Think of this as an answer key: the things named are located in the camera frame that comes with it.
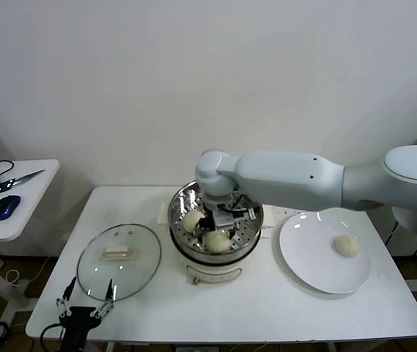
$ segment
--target blue computer mouse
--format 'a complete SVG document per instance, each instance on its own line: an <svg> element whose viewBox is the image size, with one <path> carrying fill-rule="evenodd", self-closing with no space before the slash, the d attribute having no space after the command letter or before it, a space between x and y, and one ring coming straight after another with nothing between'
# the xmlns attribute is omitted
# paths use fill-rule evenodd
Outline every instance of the blue computer mouse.
<svg viewBox="0 0 417 352"><path fill-rule="evenodd" d="M8 219L12 212L15 211L21 197L19 196L8 196L0 199L0 220Z"/></svg>

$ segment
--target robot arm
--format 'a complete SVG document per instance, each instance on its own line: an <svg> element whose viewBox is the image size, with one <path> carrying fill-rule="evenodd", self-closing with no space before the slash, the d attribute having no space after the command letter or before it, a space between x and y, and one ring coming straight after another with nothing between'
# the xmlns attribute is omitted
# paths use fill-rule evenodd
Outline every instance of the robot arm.
<svg viewBox="0 0 417 352"><path fill-rule="evenodd" d="M202 154L196 179L211 203L233 191L269 205L319 211L381 204L417 210L417 146L398 147L369 164L342 166L308 153Z"/></svg>

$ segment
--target glass lid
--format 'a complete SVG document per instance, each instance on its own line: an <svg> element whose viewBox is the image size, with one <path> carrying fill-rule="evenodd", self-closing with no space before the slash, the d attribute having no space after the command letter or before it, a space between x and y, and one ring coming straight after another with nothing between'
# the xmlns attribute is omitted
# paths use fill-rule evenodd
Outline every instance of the glass lid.
<svg viewBox="0 0 417 352"><path fill-rule="evenodd" d="M143 225L118 225L102 232L83 250L77 277L83 291L103 301L112 279L114 300L134 295L158 269L161 246L156 234Z"/></svg>

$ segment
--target small white table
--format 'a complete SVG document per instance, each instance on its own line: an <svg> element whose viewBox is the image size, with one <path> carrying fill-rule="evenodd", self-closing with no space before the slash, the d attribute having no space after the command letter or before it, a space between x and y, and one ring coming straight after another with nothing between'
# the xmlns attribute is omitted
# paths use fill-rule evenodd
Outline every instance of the small white table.
<svg viewBox="0 0 417 352"><path fill-rule="evenodd" d="M81 251L98 233L118 224L151 227L160 238L162 258L152 281L135 296L118 301L102 324L90 331L97 341L311 342L417 336L417 303L365 213L328 210L362 233L370 253L368 282L349 295L312 290L276 250L279 226L262 239L234 281L192 285L183 270L167 225L157 224L163 202L177 187L99 187L86 204L26 327L30 337L58 322L55 301L75 276ZM284 217L276 208L276 217ZM79 285L71 305L98 306ZM47 338L58 338L51 329Z"/></svg>
<svg viewBox="0 0 417 352"><path fill-rule="evenodd" d="M15 209L14 213L6 220L0 221L0 241L12 241L17 238L27 221L31 217L34 209L50 185L53 177L59 169L57 160L30 160L15 161L12 170L6 172L0 177L0 181L6 181L11 178L19 178L32 172L44 169L45 171L33 177L31 180L21 184L9 191L0 193L0 199L10 194L17 194L21 197L21 203ZM4 311L3 321L11 320L17 311L32 310L37 299L27 298L23 294L26 286L14 288L8 285L7 281L0 276L0 296L8 301L8 306Z"/></svg>

